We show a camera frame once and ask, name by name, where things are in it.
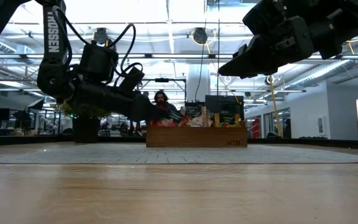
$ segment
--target gray mat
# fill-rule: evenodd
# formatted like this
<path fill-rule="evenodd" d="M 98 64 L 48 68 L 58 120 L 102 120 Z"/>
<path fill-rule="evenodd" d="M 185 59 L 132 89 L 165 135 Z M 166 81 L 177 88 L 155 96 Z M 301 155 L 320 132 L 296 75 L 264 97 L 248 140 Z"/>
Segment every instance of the gray mat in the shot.
<path fill-rule="evenodd" d="M 146 148 L 144 144 L 86 144 L 39 147 L 38 152 L 0 157 L 13 164 L 273 164 L 350 163 L 357 155 L 320 149 L 250 145 L 244 149 Z"/>

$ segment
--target headphones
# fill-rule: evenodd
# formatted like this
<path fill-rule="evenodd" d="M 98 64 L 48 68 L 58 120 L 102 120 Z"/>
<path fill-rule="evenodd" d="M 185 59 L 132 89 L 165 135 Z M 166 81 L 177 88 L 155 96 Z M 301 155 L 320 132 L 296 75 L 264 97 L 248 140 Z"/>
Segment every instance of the headphones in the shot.
<path fill-rule="evenodd" d="M 166 95 L 163 91 L 158 91 L 158 92 L 156 92 L 155 95 L 154 95 L 154 102 L 157 102 L 157 96 L 158 96 L 159 94 L 162 94 L 162 95 L 163 95 L 165 102 L 168 101 L 167 95 Z"/>

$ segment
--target wooden box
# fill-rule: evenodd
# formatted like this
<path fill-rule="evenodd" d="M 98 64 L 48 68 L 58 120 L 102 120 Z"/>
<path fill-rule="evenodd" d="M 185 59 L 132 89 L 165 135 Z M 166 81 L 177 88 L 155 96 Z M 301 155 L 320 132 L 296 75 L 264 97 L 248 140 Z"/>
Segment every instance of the wooden box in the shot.
<path fill-rule="evenodd" d="M 147 147 L 247 147 L 241 128 L 148 127 Z"/>

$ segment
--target white column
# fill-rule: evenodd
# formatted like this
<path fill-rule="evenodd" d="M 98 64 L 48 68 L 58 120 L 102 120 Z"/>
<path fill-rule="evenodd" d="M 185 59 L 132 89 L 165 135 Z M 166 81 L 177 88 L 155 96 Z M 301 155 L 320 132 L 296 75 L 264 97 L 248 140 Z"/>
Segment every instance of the white column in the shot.
<path fill-rule="evenodd" d="M 205 95 L 211 94 L 211 78 L 209 75 L 209 65 L 203 64 L 201 67 L 200 64 L 198 65 L 190 65 L 189 72 L 187 74 L 187 101 L 188 102 L 195 102 L 199 100 L 201 102 L 205 102 Z"/>

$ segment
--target man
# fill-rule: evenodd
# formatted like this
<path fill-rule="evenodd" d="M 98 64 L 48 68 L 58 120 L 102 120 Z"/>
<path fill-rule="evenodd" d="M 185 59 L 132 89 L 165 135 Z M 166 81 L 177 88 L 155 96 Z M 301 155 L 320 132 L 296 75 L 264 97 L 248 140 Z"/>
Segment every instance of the man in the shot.
<path fill-rule="evenodd" d="M 154 96 L 154 101 L 155 101 L 156 106 L 158 106 L 161 109 L 164 109 L 168 112 L 170 112 L 170 111 L 178 112 L 178 110 L 175 106 L 168 103 L 168 97 L 163 91 L 156 92 L 156 94 Z"/>

